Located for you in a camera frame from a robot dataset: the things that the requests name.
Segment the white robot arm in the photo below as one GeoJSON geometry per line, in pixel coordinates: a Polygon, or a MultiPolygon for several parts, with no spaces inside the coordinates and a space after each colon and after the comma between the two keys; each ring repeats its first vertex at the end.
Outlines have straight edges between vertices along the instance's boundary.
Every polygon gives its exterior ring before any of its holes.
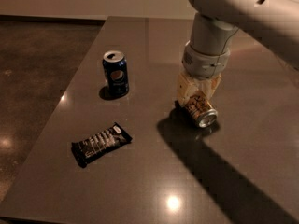
{"type": "Polygon", "coordinates": [[[298,0],[189,0],[196,10],[192,34],[182,58],[178,103],[192,96],[213,95],[225,68],[230,43],[241,29],[299,70],[298,0]]]}

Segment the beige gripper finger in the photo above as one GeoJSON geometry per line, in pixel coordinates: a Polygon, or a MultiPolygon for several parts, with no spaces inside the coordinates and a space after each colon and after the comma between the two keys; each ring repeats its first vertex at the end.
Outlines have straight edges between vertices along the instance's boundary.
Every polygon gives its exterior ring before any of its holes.
{"type": "Polygon", "coordinates": [[[211,99],[219,84],[221,83],[221,75],[217,75],[211,79],[206,79],[203,81],[202,91],[207,99],[211,99]]]}
{"type": "Polygon", "coordinates": [[[177,100],[181,107],[185,106],[193,96],[202,95],[198,82],[186,72],[178,75],[177,100]]]}

